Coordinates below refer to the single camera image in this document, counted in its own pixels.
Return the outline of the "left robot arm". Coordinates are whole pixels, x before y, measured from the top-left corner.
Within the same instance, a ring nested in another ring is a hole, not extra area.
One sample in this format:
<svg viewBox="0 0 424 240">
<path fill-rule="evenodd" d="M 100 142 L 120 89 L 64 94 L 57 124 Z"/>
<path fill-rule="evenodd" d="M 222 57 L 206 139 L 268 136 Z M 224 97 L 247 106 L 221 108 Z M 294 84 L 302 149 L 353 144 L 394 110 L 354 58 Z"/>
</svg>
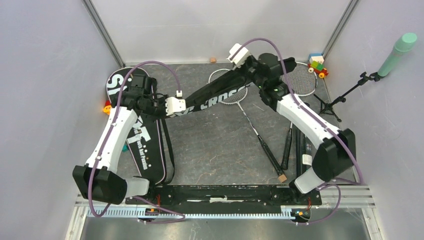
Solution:
<svg viewBox="0 0 424 240">
<path fill-rule="evenodd" d="M 157 198 L 154 188 L 166 179 L 162 123 L 137 115 L 126 106 L 113 107 L 99 142 L 85 165 L 74 167 L 72 177 L 86 200 L 119 205 L 138 196 L 145 204 Z M 138 175 L 117 174 L 123 147 L 128 146 Z"/>
</svg>

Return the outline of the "black crossway racket bag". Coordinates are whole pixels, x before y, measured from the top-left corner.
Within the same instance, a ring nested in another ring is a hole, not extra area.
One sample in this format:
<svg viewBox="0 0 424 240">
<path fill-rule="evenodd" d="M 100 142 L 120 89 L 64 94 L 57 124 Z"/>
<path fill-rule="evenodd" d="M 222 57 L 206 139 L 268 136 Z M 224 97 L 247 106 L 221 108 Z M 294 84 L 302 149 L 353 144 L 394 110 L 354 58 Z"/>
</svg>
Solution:
<svg viewBox="0 0 424 240">
<path fill-rule="evenodd" d="M 254 84 L 247 80 L 239 68 L 230 70 L 189 95 L 185 99 L 186 110 L 177 112 L 169 117 L 174 118 L 203 111 L 223 100 L 234 97 L 241 90 L 245 90 L 250 86 L 257 86 L 262 102 L 275 111 L 277 102 L 283 96 L 289 94 L 289 87 L 281 80 L 281 76 L 284 74 L 281 62 L 275 55 L 271 54 L 270 56 L 271 59 L 268 61 L 258 60 L 268 66 L 268 77 L 264 84 Z"/>
</svg>

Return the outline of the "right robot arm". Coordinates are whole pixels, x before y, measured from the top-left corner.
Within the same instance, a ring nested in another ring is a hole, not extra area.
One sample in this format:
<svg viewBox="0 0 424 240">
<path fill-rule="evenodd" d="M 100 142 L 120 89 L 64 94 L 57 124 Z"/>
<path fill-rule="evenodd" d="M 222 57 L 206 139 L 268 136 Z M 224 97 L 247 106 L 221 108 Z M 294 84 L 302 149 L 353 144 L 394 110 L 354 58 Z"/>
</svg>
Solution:
<svg viewBox="0 0 424 240">
<path fill-rule="evenodd" d="M 311 110 L 297 94 L 290 93 L 289 73 L 297 67 L 293 57 L 283 60 L 263 53 L 257 60 L 250 53 L 231 57 L 237 68 L 245 71 L 247 80 L 259 88 L 262 101 L 278 114 L 290 120 L 311 141 L 317 152 L 312 166 L 290 183 L 289 199 L 302 204 L 309 192 L 335 179 L 356 159 L 356 138 L 350 129 L 340 130 Z"/>
</svg>

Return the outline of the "black sport racket bag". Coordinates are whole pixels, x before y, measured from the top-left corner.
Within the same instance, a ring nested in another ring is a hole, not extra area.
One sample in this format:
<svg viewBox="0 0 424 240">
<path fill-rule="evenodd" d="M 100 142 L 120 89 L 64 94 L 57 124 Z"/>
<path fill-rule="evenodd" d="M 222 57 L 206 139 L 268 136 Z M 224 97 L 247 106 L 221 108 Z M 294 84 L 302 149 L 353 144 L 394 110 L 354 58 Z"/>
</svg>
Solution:
<svg viewBox="0 0 424 240">
<path fill-rule="evenodd" d="M 131 67 L 124 67 L 114 71 L 106 82 L 107 101 L 118 96 L 124 77 Z M 139 67 L 135 70 L 124 86 L 124 91 L 131 86 L 132 79 L 144 80 L 149 74 Z M 167 144 L 169 157 L 166 157 Z M 155 185 L 168 185 L 175 176 L 175 160 L 172 143 L 165 119 L 153 121 L 147 115 L 139 115 L 132 130 L 128 133 L 126 143 L 135 166 L 136 177 L 148 179 Z M 167 170 L 167 159 L 171 163 L 172 172 Z"/>
</svg>

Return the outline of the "black shuttlecock tube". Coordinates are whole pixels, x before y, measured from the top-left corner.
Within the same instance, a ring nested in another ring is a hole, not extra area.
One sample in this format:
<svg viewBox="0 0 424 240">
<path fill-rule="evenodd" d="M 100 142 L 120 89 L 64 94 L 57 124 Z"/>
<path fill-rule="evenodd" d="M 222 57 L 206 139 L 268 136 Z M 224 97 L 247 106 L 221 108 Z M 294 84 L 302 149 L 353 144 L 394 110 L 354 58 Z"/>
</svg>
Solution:
<svg viewBox="0 0 424 240">
<path fill-rule="evenodd" d="M 295 128 L 296 178 L 305 173 L 313 162 L 312 143 L 306 135 Z"/>
</svg>

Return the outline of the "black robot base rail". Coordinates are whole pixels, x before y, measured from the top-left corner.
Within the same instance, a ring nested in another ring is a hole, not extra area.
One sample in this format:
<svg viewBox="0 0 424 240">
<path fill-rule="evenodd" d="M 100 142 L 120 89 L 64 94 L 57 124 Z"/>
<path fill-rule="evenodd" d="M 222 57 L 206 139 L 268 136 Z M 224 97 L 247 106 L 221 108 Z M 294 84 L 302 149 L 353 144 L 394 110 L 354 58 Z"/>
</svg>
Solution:
<svg viewBox="0 0 424 240">
<path fill-rule="evenodd" d="M 282 206 L 320 206 L 321 194 L 298 195 L 288 185 L 163 185 L 144 198 L 182 214 L 278 214 Z"/>
</svg>

